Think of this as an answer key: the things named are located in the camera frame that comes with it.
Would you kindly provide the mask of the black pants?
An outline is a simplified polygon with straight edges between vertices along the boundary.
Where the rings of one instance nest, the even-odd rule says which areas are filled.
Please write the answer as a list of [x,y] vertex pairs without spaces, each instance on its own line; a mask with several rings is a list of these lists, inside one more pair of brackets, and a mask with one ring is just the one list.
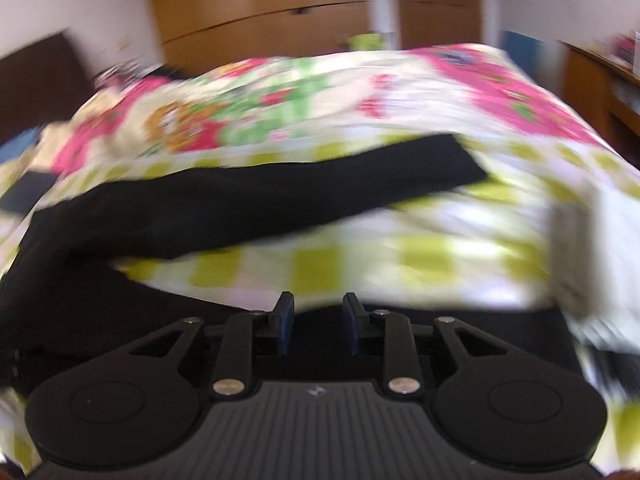
[[47,379],[196,316],[234,309],[162,292],[113,268],[303,232],[483,182],[450,133],[310,164],[195,168],[117,181],[37,211],[1,281],[1,382],[28,396]]

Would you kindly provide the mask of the grey folded clothes pile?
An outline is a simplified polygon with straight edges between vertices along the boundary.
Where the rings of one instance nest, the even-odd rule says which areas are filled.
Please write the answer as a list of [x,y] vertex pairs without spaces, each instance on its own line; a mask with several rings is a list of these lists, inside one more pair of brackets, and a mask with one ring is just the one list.
[[564,204],[550,222],[551,289],[587,377],[639,400],[639,225],[616,208]]

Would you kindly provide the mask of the dark blue notebook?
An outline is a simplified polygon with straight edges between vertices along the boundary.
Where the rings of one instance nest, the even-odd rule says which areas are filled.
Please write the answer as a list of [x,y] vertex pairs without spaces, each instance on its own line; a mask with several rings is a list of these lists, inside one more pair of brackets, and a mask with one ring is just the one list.
[[2,195],[0,210],[25,218],[58,180],[57,174],[41,171],[25,172]]

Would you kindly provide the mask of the blue pillow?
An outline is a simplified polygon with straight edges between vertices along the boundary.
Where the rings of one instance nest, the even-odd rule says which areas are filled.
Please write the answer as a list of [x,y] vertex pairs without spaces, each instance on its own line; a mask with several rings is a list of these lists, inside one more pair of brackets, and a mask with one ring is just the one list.
[[41,130],[41,127],[30,128],[3,143],[0,148],[0,162],[4,164],[20,158],[27,150],[36,146],[40,139]]

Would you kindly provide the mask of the clothes heap near headboard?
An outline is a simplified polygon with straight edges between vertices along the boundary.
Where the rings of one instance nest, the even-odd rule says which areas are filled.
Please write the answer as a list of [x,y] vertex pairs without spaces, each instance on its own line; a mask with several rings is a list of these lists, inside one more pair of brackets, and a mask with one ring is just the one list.
[[110,67],[104,68],[93,77],[93,85],[96,90],[103,88],[125,88],[134,81],[150,76],[161,68],[164,63],[151,65],[141,64],[136,58],[124,62],[118,62]]

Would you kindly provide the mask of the green item on floor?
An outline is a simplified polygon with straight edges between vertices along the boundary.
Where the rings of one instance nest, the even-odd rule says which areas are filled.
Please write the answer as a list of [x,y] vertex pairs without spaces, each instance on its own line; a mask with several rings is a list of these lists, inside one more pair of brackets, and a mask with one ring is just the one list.
[[382,32],[365,32],[348,37],[346,47],[349,51],[384,51],[388,45]]

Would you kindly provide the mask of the wooden side cabinet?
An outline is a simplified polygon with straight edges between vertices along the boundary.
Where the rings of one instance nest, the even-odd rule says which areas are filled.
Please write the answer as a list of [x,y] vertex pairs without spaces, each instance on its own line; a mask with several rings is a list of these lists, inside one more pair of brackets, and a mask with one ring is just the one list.
[[563,100],[638,168],[639,78],[600,54],[566,42],[563,47]]

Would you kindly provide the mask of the dark wooden headboard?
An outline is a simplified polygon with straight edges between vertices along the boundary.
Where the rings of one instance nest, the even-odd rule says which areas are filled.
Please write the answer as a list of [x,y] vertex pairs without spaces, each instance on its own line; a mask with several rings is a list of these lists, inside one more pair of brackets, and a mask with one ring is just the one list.
[[1,59],[1,142],[31,128],[70,119],[94,87],[65,32]]

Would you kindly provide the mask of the wooden wardrobe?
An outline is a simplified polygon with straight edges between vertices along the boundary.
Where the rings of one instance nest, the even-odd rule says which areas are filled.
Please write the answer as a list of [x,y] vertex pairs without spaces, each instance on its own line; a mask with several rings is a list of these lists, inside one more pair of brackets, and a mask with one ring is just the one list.
[[268,56],[344,50],[369,29],[368,0],[152,0],[169,65],[197,75]]

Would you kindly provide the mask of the wooden door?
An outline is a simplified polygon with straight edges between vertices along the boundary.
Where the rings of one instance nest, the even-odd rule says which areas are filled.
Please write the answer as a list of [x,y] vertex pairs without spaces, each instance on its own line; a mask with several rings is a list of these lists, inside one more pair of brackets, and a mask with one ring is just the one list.
[[404,49],[482,40],[482,0],[398,0]]

